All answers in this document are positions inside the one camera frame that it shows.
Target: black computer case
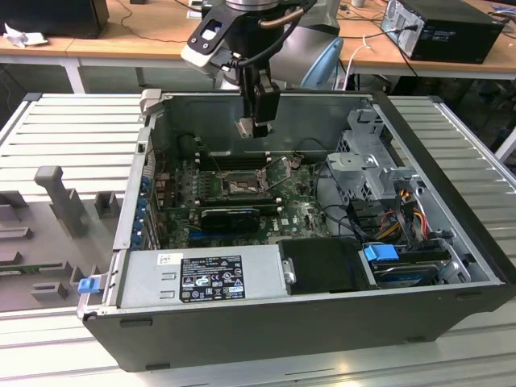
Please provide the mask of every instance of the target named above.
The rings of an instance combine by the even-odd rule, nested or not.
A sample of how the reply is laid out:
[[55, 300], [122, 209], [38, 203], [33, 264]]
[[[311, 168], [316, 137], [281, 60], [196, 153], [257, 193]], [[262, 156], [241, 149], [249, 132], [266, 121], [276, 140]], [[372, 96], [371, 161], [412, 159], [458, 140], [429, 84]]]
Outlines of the black computer case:
[[381, 24], [403, 30], [387, 35], [411, 60], [472, 64], [484, 62], [503, 27], [460, 0], [391, 0]]
[[4, 23], [23, 32], [98, 38], [107, 24], [106, 0], [9, 0], [0, 9], [0, 31]]

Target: green circuit board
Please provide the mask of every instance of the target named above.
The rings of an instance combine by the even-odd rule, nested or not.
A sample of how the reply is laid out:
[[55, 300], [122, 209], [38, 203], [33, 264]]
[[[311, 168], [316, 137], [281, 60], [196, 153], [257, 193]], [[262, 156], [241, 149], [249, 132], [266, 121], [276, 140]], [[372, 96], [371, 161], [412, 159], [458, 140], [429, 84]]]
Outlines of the green circuit board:
[[[292, 160], [286, 157], [274, 161], [266, 169], [237, 171], [202, 171], [184, 161], [174, 172], [175, 205], [162, 208], [168, 248], [273, 244], [281, 239], [329, 236], [312, 195], [313, 167], [293, 164], [296, 168], [292, 168]], [[215, 203], [217, 208], [260, 210], [260, 229], [247, 234], [203, 233], [202, 212]]]

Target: power supply label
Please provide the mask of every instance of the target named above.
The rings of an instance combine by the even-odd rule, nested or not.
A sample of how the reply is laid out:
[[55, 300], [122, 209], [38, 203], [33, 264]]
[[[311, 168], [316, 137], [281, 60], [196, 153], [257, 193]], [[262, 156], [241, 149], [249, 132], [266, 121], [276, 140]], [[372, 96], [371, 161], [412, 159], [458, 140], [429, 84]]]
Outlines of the power supply label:
[[181, 260], [182, 302], [245, 298], [242, 256], [212, 256]]

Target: motherboard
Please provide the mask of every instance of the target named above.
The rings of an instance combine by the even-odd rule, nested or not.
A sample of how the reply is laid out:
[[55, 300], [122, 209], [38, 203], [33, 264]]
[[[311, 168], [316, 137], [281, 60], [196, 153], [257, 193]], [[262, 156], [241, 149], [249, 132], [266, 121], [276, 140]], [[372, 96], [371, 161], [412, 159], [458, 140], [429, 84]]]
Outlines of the motherboard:
[[183, 160], [156, 177], [161, 245], [208, 248], [330, 236], [314, 201], [315, 164], [279, 156], [261, 168], [246, 167], [213, 159], [203, 168], [199, 159]]

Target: blue latch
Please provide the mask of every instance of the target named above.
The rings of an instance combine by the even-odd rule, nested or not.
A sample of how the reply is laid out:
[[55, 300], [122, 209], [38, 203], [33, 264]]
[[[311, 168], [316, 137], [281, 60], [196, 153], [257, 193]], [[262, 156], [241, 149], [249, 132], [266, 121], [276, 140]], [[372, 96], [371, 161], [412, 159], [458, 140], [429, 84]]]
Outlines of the blue latch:
[[79, 281], [77, 292], [79, 292], [80, 294], [100, 293], [100, 278], [82, 278]]
[[370, 244], [364, 249], [364, 254], [368, 262], [400, 259], [393, 244]]

